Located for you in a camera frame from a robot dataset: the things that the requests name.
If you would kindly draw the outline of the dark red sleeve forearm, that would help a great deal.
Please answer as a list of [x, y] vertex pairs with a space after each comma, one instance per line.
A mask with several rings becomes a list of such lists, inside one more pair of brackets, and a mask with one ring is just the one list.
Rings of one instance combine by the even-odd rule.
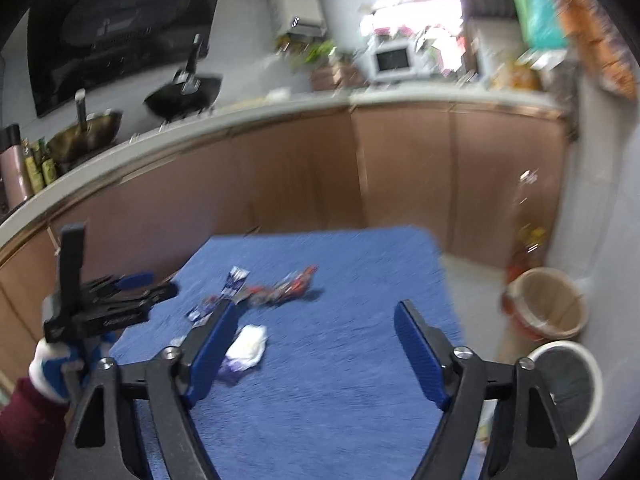
[[1, 410], [1, 478], [52, 479], [66, 431], [67, 403], [20, 378]]

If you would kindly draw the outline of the left blue white gloved hand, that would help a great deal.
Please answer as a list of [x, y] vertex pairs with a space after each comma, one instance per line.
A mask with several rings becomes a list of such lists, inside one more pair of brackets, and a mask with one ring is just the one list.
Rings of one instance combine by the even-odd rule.
[[70, 402], [70, 389], [65, 373], [92, 372], [100, 359], [106, 358], [117, 336], [107, 333], [85, 339], [77, 344], [38, 341], [32, 362], [28, 367], [28, 378], [35, 389], [46, 399], [57, 403]]

